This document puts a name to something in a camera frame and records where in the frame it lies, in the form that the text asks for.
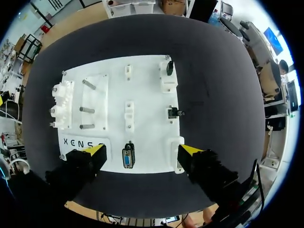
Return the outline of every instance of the blue screen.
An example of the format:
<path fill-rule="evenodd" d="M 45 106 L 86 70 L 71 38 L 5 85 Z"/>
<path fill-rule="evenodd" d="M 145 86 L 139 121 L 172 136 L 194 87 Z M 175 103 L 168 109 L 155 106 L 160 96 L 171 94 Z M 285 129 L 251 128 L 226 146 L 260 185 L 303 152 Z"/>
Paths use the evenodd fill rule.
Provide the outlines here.
<path fill-rule="evenodd" d="M 270 28 L 268 28 L 264 32 L 264 35 L 266 36 L 266 38 L 270 42 L 272 48 L 275 51 L 275 54 L 276 55 L 280 54 L 283 51 L 283 48 L 282 48 L 280 42 L 277 40 L 277 37 L 275 36 L 274 32 Z"/>

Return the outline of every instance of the white board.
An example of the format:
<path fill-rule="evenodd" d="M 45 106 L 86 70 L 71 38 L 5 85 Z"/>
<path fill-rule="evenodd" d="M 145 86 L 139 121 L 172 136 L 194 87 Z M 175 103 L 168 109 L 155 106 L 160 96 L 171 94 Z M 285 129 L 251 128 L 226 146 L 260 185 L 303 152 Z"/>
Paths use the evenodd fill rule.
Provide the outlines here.
<path fill-rule="evenodd" d="M 81 149 L 104 143 L 108 160 L 103 171 L 119 173 L 161 173 L 174 171 L 172 146 L 168 142 L 180 136 L 179 119 L 168 119 L 168 107 L 178 108 L 176 88 L 162 92 L 160 62 L 165 56 L 133 56 L 108 59 L 78 66 L 66 71 L 63 80 L 74 81 L 72 127 L 58 129 L 62 155 L 72 149 Z M 126 76 L 126 66 L 131 74 Z M 88 88 L 82 80 L 96 77 L 92 81 L 96 89 L 104 93 L 100 99 L 96 91 Z M 133 131 L 126 127 L 126 102 L 133 104 Z M 95 114 L 79 112 L 80 105 L 95 109 Z M 95 124 L 93 129 L 82 130 L 80 124 Z M 132 169 L 123 166 L 122 149 L 129 141 L 134 143 L 135 164 Z"/>

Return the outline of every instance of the black table surface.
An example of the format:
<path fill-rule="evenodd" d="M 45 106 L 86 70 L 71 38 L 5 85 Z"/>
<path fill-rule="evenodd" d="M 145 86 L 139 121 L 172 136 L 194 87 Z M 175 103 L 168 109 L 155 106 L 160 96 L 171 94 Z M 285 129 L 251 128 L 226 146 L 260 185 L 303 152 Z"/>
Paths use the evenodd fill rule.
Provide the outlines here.
<path fill-rule="evenodd" d="M 23 134 L 32 170 L 44 178 L 59 159 L 57 129 L 49 109 L 51 89 L 63 70 L 115 57 L 171 55 L 178 100 L 186 115 L 180 135 L 187 145 L 212 149 L 222 163 L 250 174 L 262 156 L 265 115 L 254 66 L 243 44 L 209 24 L 168 15 L 134 15 L 89 25 L 56 41 L 33 63 L 23 110 Z M 75 202 L 117 216 L 163 218 L 213 204 L 187 175 L 174 172 L 101 172 Z"/>

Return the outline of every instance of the bolt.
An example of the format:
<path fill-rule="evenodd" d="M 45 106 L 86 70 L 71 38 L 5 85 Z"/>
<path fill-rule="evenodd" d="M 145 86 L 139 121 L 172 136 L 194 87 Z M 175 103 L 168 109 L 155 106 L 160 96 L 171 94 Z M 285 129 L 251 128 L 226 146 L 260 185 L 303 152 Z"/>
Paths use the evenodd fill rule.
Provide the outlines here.
<path fill-rule="evenodd" d="M 87 87 L 90 87 L 91 89 L 96 90 L 96 86 L 89 83 L 88 81 L 82 80 L 82 83 L 85 84 Z"/>
<path fill-rule="evenodd" d="M 82 124 L 79 126 L 80 129 L 89 129 L 89 128 L 95 128 L 94 124 Z"/>
<path fill-rule="evenodd" d="M 85 113 L 95 113 L 94 109 L 90 109 L 90 108 L 84 108 L 84 107 L 80 107 L 79 111 L 81 112 L 85 112 Z"/>

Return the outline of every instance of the red object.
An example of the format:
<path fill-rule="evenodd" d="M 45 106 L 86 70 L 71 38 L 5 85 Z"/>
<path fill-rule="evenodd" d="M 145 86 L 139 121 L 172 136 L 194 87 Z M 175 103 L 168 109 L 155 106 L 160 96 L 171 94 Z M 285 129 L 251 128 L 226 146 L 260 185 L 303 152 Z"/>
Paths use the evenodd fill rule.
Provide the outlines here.
<path fill-rule="evenodd" d="M 44 33 L 48 33 L 48 31 L 49 31 L 49 28 L 46 25 L 43 25 L 40 28 Z"/>

